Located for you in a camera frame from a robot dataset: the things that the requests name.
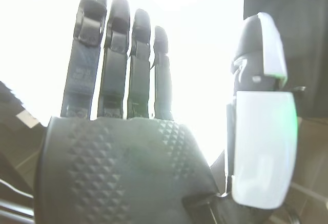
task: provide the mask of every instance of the diamond texture pattern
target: diamond texture pattern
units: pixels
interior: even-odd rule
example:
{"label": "diamond texture pattern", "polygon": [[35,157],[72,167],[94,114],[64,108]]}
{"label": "diamond texture pattern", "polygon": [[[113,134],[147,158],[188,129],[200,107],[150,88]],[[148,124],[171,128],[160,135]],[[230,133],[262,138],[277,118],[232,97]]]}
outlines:
{"label": "diamond texture pattern", "polygon": [[71,190],[76,197],[80,223],[131,224],[125,191],[115,169],[117,160],[111,151],[110,128],[91,124],[81,120],[69,134],[74,146],[68,152],[71,158],[68,172],[74,182]]}
{"label": "diamond texture pattern", "polygon": [[162,142],[167,146],[167,155],[174,169],[174,178],[193,176],[198,158],[194,154],[189,132],[171,121],[157,120],[157,122],[158,130],[162,134]]}

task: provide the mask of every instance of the black finger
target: black finger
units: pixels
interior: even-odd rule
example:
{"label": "black finger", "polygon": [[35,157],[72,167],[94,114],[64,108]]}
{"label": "black finger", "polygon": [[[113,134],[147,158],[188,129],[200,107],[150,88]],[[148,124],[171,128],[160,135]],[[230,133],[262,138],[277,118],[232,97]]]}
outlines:
{"label": "black finger", "polygon": [[155,118],[173,120],[171,113],[172,82],[170,62],[167,56],[168,37],[163,28],[155,27]]}
{"label": "black finger", "polygon": [[90,118],[107,0],[81,0],[64,90],[61,116]]}
{"label": "black finger", "polygon": [[150,19],[144,10],[138,9],[132,27],[130,85],[128,115],[148,118],[150,71]]}
{"label": "black finger", "polygon": [[113,0],[107,22],[97,116],[122,118],[130,9],[127,0]]}

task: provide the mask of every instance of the white plastic panel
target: white plastic panel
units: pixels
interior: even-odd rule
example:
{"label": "white plastic panel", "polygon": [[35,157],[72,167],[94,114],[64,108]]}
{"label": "white plastic panel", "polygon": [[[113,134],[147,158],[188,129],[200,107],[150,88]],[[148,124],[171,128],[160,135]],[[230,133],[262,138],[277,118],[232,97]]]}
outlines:
{"label": "white plastic panel", "polygon": [[288,92],[237,92],[232,195],[241,204],[279,207],[288,191],[297,149],[297,116]]}
{"label": "white plastic panel", "polygon": [[283,86],[288,74],[279,31],[269,14],[260,12],[257,15],[262,27],[264,74],[279,78]]}

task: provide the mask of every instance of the robotic hand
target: robotic hand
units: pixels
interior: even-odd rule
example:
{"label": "robotic hand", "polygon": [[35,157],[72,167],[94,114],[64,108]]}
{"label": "robotic hand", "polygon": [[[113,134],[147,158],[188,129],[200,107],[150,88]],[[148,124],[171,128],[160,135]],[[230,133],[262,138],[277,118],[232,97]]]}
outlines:
{"label": "robotic hand", "polygon": [[[148,14],[140,9],[132,26],[123,119],[130,35],[126,0],[111,5],[98,119],[90,121],[106,1],[81,0],[79,5],[61,117],[49,123],[36,172],[36,224],[263,223],[283,202],[296,152],[295,131],[287,136],[283,130],[296,113],[292,96],[278,91],[287,77],[282,47],[264,40],[269,17],[257,16],[262,32],[252,28],[259,21],[245,27],[243,37],[263,40],[242,38],[246,46],[239,48],[233,62],[227,190],[219,194],[192,134],[173,122],[168,39],[161,27],[155,28],[153,47],[156,119],[148,119],[151,27]],[[282,110],[276,108],[286,104],[290,107],[281,120]]]}

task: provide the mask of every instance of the white background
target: white background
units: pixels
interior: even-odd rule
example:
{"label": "white background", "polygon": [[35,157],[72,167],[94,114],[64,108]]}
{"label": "white background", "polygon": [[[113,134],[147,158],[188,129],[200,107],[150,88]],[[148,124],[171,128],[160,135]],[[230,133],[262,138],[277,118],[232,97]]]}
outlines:
{"label": "white background", "polygon": [[[232,91],[229,67],[243,0],[128,1],[132,17],[137,8],[145,9],[152,27],[166,29],[173,115],[189,126],[211,165],[226,140],[226,103]],[[60,112],[78,3],[0,0],[0,80],[44,125]]]}

